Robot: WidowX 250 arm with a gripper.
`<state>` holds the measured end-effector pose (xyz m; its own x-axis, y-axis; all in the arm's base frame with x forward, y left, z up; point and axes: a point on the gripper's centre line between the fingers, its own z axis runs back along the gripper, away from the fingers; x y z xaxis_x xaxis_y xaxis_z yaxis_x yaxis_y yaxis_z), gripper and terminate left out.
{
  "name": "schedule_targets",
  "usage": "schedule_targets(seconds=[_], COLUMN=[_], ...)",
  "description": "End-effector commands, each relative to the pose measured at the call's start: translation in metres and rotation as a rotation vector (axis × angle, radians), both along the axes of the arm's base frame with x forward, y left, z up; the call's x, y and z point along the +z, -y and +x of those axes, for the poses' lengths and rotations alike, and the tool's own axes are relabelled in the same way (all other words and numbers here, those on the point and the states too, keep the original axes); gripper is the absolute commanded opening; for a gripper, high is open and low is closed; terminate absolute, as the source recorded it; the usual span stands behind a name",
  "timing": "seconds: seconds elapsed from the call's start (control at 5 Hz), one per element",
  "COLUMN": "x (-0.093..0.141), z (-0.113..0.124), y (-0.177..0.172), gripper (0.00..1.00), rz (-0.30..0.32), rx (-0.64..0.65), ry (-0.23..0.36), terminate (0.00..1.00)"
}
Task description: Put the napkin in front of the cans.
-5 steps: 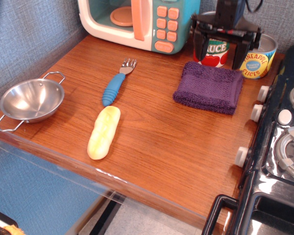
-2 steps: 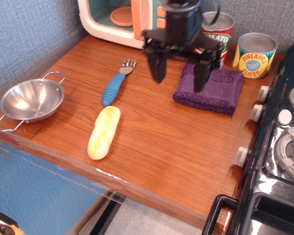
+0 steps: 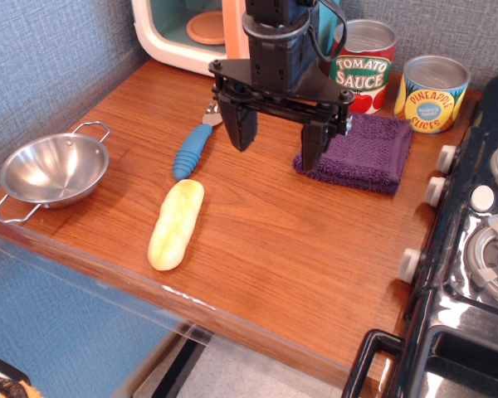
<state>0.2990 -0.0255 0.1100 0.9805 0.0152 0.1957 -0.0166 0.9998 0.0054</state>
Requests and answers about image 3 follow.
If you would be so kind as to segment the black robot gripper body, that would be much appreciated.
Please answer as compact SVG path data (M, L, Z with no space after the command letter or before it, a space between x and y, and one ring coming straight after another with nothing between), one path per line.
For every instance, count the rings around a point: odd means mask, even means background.
M351 91L320 70L325 54L319 46L316 14L246 14L242 28L249 39L246 59L215 60L208 66L219 93L247 103L257 115L269 114L304 126L312 120L327 123L333 135L351 127Z

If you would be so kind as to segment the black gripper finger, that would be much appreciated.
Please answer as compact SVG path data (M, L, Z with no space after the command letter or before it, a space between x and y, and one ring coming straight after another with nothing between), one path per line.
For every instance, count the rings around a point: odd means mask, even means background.
M303 126L301 131L301 161L302 171L311 172L320 163L322 154L328 149L334 137L327 123L312 120Z
M247 103L228 97L225 93L217 95L222 121L234 148L245 151L253 142L258 130L258 115Z

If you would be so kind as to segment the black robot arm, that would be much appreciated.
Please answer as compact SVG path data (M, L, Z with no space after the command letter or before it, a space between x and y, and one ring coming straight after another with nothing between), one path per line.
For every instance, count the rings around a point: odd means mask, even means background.
M319 46L320 2L248 1L242 28L249 58L213 61L213 97L219 103L232 145L246 150L258 132L258 115L269 114L302 124L301 160L315 170L337 135L350 128L354 93L333 82L320 69L344 49L346 18L334 1L325 2L342 22L342 35L330 53Z

